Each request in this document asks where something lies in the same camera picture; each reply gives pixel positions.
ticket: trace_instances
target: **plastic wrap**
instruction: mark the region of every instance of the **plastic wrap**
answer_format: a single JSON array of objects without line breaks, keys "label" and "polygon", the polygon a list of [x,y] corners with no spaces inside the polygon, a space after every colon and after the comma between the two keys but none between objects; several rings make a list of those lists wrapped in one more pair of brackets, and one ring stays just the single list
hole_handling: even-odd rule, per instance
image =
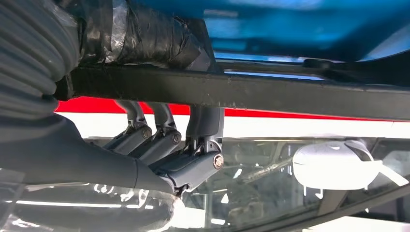
[{"label": "plastic wrap", "polygon": [[206,52],[179,19],[131,0],[55,2],[78,21],[80,65],[149,63],[194,70],[191,64],[201,57],[199,69],[209,66]]},{"label": "plastic wrap", "polygon": [[8,224],[8,218],[14,211],[14,204],[9,203],[19,199],[24,185],[24,174],[0,168],[0,229]]},{"label": "plastic wrap", "polygon": [[31,185],[14,204],[4,232],[145,232],[168,228],[181,200],[158,191],[91,183]]}]

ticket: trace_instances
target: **fluorescent light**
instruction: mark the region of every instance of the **fluorescent light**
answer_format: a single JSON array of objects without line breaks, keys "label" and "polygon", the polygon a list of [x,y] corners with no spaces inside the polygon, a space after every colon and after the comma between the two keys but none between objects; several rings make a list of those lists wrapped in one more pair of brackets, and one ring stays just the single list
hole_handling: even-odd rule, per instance
[{"label": "fluorescent light", "polygon": [[34,201],[17,201],[16,203],[17,204],[29,204],[29,205],[45,205],[45,206],[121,208],[120,204],[89,204],[89,203],[34,202]]},{"label": "fluorescent light", "polygon": [[211,223],[217,225],[225,225],[225,220],[213,218],[211,219]]},{"label": "fluorescent light", "polygon": [[227,204],[229,203],[229,198],[228,194],[225,193],[225,195],[222,197],[222,200],[220,201],[222,204]]},{"label": "fluorescent light", "polygon": [[238,178],[238,176],[240,176],[240,175],[241,175],[241,173],[242,173],[242,168],[238,168],[238,171],[236,171],[236,173],[235,173],[235,175],[234,175],[233,179]]}]

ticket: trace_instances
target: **blue paint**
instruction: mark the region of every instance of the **blue paint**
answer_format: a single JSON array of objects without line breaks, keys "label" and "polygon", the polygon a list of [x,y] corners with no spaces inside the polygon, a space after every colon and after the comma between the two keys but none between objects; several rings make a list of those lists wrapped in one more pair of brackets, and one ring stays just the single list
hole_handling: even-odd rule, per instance
[{"label": "blue paint", "polygon": [[409,31],[399,33],[410,0],[135,1],[203,18],[216,52],[357,61],[410,49]]},{"label": "blue paint", "polygon": [[267,76],[273,78],[288,78],[288,79],[299,79],[299,80],[313,80],[322,81],[323,79],[314,76],[297,76],[297,75],[284,75],[284,74],[268,74],[259,72],[225,72],[229,74],[241,74],[241,75],[253,75],[253,76]]}]

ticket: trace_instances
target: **flexible hose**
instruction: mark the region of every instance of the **flexible hose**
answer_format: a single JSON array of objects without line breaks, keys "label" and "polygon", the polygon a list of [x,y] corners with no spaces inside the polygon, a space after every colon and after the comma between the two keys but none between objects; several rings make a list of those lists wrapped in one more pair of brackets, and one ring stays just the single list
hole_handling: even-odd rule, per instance
[{"label": "flexible hose", "polygon": [[0,167],[25,173],[27,184],[172,192],[139,161],[85,143],[71,121],[53,113],[55,82],[77,65],[80,49],[77,30],[50,7],[48,0],[0,1]]}]

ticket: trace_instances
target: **glass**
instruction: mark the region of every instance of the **glass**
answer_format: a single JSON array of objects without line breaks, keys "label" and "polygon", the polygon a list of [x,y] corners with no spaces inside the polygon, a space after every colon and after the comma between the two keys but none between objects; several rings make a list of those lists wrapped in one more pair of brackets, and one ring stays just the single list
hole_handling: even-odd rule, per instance
[{"label": "glass", "polygon": [[381,139],[373,148],[375,160],[382,160],[388,175],[379,173],[367,189],[350,191],[342,207],[406,185],[410,180],[410,141],[404,139]]},{"label": "glass", "polygon": [[[170,194],[104,184],[26,186],[1,196],[14,206],[3,230],[14,231],[235,231],[265,223],[285,226],[317,216],[326,190],[306,188],[294,177],[292,157],[309,144],[345,139],[224,139],[225,166],[182,200]],[[379,140],[375,160],[399,176],[410,175],[407,140]],[[349,191],[342,207],[397,189],[379,175],[366,189]]]},{"label": "glass", "polygon": [[246,227],[316,211],[320,189],[305,188],[292,173],[292,157],[302,146],[328,139],[224,139],[225,165],[183,201],[201,210],[196,228]]}]

